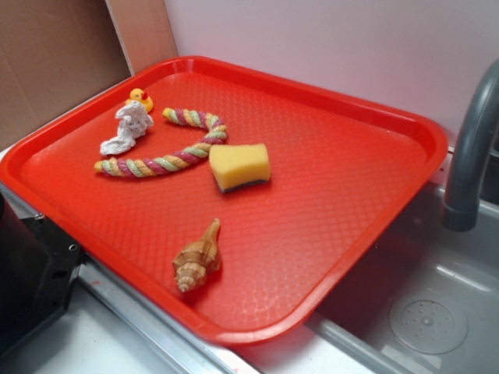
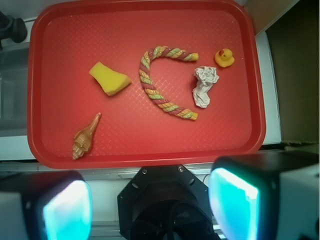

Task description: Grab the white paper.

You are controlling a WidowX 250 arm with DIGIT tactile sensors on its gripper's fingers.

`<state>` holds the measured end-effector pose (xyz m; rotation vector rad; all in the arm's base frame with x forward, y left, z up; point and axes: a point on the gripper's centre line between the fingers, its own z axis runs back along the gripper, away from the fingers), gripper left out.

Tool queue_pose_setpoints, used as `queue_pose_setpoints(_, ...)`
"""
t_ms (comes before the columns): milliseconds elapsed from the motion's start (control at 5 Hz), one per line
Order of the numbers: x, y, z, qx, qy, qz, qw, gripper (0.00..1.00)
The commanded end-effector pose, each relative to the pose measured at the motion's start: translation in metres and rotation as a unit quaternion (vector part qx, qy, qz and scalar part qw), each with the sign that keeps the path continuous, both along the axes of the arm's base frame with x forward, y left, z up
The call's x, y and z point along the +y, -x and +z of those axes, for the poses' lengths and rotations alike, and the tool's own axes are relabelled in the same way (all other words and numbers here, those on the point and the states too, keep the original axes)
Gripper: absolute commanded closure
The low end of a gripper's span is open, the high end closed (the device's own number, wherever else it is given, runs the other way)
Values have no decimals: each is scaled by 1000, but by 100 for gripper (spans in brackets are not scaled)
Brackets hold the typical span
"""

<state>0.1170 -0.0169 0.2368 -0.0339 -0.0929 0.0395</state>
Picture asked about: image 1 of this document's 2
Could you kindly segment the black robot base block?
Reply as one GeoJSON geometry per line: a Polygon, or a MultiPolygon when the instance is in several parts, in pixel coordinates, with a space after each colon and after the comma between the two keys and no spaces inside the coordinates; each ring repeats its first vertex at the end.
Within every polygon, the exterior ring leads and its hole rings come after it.
{"type": "Polygon", "coordinates": [[[20,218],[1,196],[2,359],[66,313],[82,254],[50,218],[20,218]]]}

